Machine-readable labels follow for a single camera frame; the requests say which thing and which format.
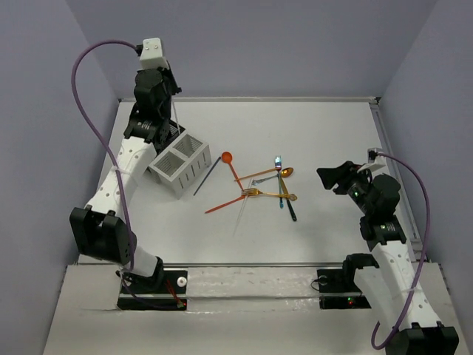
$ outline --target lavender wall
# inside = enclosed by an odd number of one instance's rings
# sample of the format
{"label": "lavender wall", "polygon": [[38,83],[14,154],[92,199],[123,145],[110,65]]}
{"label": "lavender wall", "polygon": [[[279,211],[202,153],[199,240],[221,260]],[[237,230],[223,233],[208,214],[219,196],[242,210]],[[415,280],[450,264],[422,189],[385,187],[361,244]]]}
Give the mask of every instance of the lavender wall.
{"label": "lavender wall", "polygon": [[[425,179],[429,254],[441,262],[473,351],[473,1],[440,0],[394,76],[381,109],[394,153]],[[419,227],[418,184],[403,180]]]}
{"label": "lavender wall", "polygon": [[[381,95],[436,0],[67,0],[86,38],[161,37],[187,96]],[[136,60],[98,60],[119,98]]]}
{"label": "lavender wall", "polygon": [[[2,1],[0,44],[0,354],[36,355],[77,257],[69,212],[93,193],[104,153],[72,99],[87,42],[66,2]],[[94,57],[79,71],[86,110],[109,134],[118,101]]]}

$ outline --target fork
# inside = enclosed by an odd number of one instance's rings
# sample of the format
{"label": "fork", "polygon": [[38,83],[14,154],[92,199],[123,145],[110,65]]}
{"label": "fork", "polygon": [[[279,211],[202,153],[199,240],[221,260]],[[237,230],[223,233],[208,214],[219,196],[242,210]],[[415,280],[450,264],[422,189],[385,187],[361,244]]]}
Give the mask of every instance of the fork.
{"label": "fork", "polygon": [[258,189],[244,189],[242,191],[242,195],[245,196],[258,196],[258,195],[263,195],[263,196],[273,196],[273,197],[280,197],[280,198],[288,198],[291,201],[297,200],[297,196],[295,194],[272,194],[269,192],[261,192]]}

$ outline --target white tabletop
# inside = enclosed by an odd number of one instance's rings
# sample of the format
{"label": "white tabletop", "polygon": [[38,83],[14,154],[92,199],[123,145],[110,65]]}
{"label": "white tabletop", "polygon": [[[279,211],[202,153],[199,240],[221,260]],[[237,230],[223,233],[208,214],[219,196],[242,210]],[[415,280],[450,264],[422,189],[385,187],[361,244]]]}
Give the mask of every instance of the white tabletop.
{"label": "white tabletop", "polygon": [[[309,286],[314,268],[190,268],[186,312],[115,309],[116,269],[67,269],[44,355],[384,353],[371,348],[372,310],[319,308]],[[424,264],[421,284],[443,324],[458,332],[455,355],[468,355],[437,264]]]}
{"label": "white tabletop", "polygon": [[[132,229],[145,250],[165,263],[325,263],[367,251],[358,226],[362,213],[348,197],[325,190],[316,169],[346,160],[366,163],[367,149],[381,146],[368,103],[192,101],[176,107],[180,124],[209,142],[212,160],[232,153],[239,175],[270,169],[275,155],[281,155],[283,167],[294,168],[285,181],[299,198],[293,203],[298,220],[294,223],[287,207],[281,210],[272,197],[249,199],[237,229],[242,202],[204,214],[239,196],[224,163],[195,197],[207,171],[180,200],[145,174],[130,203]],[[110,141],[114,151],[131,108],[132,103],[120,104]],[[106,159],[102,178],[109,168]],[[387,168],[381,172],[389,173]],[[258,187],[278,191],[276,180]],[[403,214],[398,217],[411,237]],[[96,260],[81,257],[80,262]]]}

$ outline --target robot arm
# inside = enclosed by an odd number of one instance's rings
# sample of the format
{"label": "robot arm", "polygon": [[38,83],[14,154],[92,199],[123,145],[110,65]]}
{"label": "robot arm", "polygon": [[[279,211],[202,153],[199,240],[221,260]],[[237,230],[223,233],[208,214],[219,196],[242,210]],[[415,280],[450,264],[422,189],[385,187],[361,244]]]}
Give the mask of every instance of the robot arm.
{"label": "robot arm", "polygon": [[133,256],[133,276],[144,283],[157,285],[163,278],[163,261],[137,245],[134,234],[130,245],[130,236],[123,222],[116,170],[120,170],[125,198],[129,202],[148,165],[179,134],[171,133],[170,119],[171,97],[181,89],[164,57],[160,39],[146,39],[136,51],[143,69],[135,78],[136,104],[123,133],[117,156],[118,168],[113,166],[110,169],[86,207],[73,209],[69,220],[81,254],[128,269]]}
{"label": "robot arm", "polygon": [[[381,326],[387,331],[398,321],[415,277],[406,237],[394,215],[400,200],[400,184],[389,175],[372,177],[385,165],[384,157],[369,151],[369,163],[347,161],[338,168],[317,169],[326,189],[349,195],[362,210],[361,235],[371,254],[349,255],[344,261],[345,282],[354,283],[367,298]],[[387,354],[453,354],[458,336],[444,327],[417,284],[398,333],[387,344]],[[423,351],[411,353],[412,349]]]}

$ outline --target purple cable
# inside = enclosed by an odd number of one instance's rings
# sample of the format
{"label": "purple cable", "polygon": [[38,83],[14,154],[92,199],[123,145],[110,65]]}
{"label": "purple cable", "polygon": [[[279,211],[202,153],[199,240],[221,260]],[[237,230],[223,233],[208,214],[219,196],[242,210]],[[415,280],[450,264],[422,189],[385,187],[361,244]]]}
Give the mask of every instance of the purple cable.
{"label": "purple cable", "polygon": [[426,258],[427,243],[429,241],[430,202],[429,202],[429,196],[427,194],[426,187],[423,184],[423,181],[422,181],[421,177],[418,175],[417,172],[415,172],[415,170],[411,166],[409,166],[409,164],[404,163],[402,160],[399,160],[399,159],[393,157],[392,155],[389,155],[389,154],[386,154],[386,153],[378,153],[378,155],[380,155],[381,157],[386,157],[386,158],[392,159],[392,160],[400,163],[401,165],[405,166],[406,169],[408,169],[415,176],[415,178],[417,179],[417,181],[421,185],[423,197],[426,201],[426,230],[423,234],[423,246],[422,246],[422,252],[421,252],[421,260],[419,261],[419,265],[418,265],[417,270],[415,271],[415,274],[414,274],[414,280],[412,281],[411,291],[407,295],[406,303],[404,303],[404,307],[402,308],[402,312],[399,315],[398,321],[396,322],[394,327],[392,327],[392,330],[389,333],[389,335],[387,336],[386,340],[384,340],[380,345],[375,344],[376,334],[378,333],[378,329],[379,329],[379,325],[380,325],[379,322],[376,323],[375,329],[372,331],[371,346],[376,350],[381,350],[381,349],[385,348],[387,344],[389,344],[389,342],[392,340],[392,338],[395,336],[395,334],[399,331],[399,327],[401,326],[401,323],[403,322],[403,320],[404,320],[404,318],[407,314],[407,311],[409,310],[409,307],[410,307],[411,302],[412,302],[412,298],[414,297],[415,288],[417,287],[417,284],[419,282],[419,278],[421,277],[423,261]]}
{"label": "purple cable", "polygon": [[[133,234],[132,234],[132,226],[130,225],[130,215],[128,212],[128,206],[126,205],[126,198],[125,198],[125,189],[123,187],[123,180],[121,178],[121,173],[118,170],[118,163],[117,159],[113,155],[112,150],[110,149],[109,144],[106,142],[106,139],[102,136],[102,134],[97,130],[93,122],[90,120],[89,116],[86,114],[84,107],[82,106],[81,100],[79,99],[79,95],[77,93],[77,85],[75,83],[75,76],[77,75],[77,69],[79,68],[79,64],[82,62],[82,59],[94,50],[97,47],[103,46],[105,44],[122,44],[123,46],[127,46],[132,48],[133,50],[136,49],[136,46],[127,42],[127,41],[120,41],[117,39],[109,39],[106,41],[100,41],[96,44],[93,44],[92,46],[86,48],[75,60],[74,66],[72,67],[72,74],[71,74],[71,86],[72,86],[72,94],[74,95],[74,100],[75,103],[77,104],[77,107],[79,108],[79,111],[81,111],[82,117],[84,117],[84,120],[86,120],[87,124],[89,125],[90,129],[94,132],[95,136],[98,138],[98,140],[101,142],[102,146],[105,148],[107,154],[110,157],[110,160],[112,161],[113,166],[117,168],[115,170],[115,173],[117,174],[117,181],[118,181],[118,190],[120,191],[120,200],[121,200],[121,205],[123,207],[123,214],[125,215],[125,224],[126,224],[126,230],[128,232],[128,239],[129,239],[129,246],[130,250],[134,251],[135,250],[135,242],[133,240]],[[135,267],[135,256],[134,252],[130,253],[130,268],[129,270],[132,271],[133,268]]]}

